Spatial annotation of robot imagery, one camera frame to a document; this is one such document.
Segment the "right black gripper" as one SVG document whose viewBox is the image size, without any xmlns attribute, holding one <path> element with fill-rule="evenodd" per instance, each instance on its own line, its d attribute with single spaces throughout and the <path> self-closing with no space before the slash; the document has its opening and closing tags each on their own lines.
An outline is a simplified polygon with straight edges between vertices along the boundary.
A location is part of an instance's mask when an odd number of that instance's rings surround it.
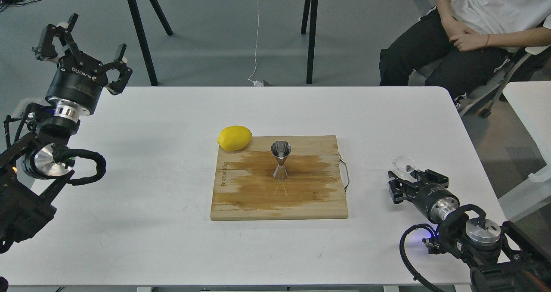
<svg viewBox="0 0 551 292">
<path fill-rule="evenodd" d="M 416 170 L 411 182 L 399 178 L 393 171 L 388 171 L 388 190 L 394 204 L 403 201 L 413 205 L 433 224 L 441 224 L 446 217 L 460 207 L 459 199 L 447 190 L 449 178 L 433 170 Z"/>
</svg>

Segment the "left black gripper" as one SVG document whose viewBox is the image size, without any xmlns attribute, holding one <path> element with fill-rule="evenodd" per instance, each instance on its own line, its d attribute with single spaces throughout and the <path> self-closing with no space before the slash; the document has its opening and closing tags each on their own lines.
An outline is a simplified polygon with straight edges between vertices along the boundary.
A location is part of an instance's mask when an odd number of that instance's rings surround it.
<svg viewBox="0 0 551 292">
<path fill-rule="evenodd" d="M 78 17 L 78 14 L 73 13 L 68 20 L 67 27 L 63 27 L 62 23 L 57 26 L 47 25 L 39 39 L 39 45 L 33 47 L 32 51 L 35 58 L 40 61 L 58 63 L 57 72 L 46 94 L 46 101 L 54 105 L 59 100 L 68 100 L 80 105 L 84 115 L 92 115 L 98 104 L 102 88 L 105 86 L 112 95 L 122 94 L 133 71 L 124 61 L 127 45 L 122 43 L 118 47 L 115 59 L 102 65 L 104 72 L 95 74 L 93 70 L 99 68 L 102 62 L 87 54 L 82 54 L 83 58 L 80 59 L 80 50 L 71 36 Z M 53 44 L 55 37 L 65 47 L 66 55 L 61 58 Z M 110 70 L 119 72 L 117 80 L 108 82 L 105 72 Z"/>
</svg>

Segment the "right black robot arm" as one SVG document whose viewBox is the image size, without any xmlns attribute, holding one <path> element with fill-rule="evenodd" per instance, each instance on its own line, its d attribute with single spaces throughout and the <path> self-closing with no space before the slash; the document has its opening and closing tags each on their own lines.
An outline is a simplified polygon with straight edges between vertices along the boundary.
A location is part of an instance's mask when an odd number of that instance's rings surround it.
<svg viewBox="0 0 551 292">
<path fill-rule="evenodd" d="M 550 255 L 532 242 L 511 221 L 497 224 L 472 204 L 460 205 L 448 191 L 449 179 L 432 170 L 412 170 L 414 182 L 388 172 L 388 188 L 394 204 L 411 202 L 428 220 L 403 233 L 399 252 L 414 280 L 433 292 L 440 289 L 419 273 L 407 258 L 406 237 L 416 229 L 430 236 L 422 241 L 429 254 L 452 254 L 470 267 L 476 292 L 548 292 Z"/>
</svg>

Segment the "person's hands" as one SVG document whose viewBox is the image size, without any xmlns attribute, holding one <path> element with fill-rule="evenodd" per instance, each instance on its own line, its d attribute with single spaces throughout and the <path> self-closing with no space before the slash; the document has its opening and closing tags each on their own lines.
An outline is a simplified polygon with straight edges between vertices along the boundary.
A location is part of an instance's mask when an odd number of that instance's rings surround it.
<svg viewBox="0 0 551 292">
<path fill-rule="evenodd" d="M 459 51 L 472 51 L 488 47 L 490 35 L 480 34 L 451 16 L 443 17 L 441 23 L 449 42 L 453 43 L 453 46 Z"/>
</svg>

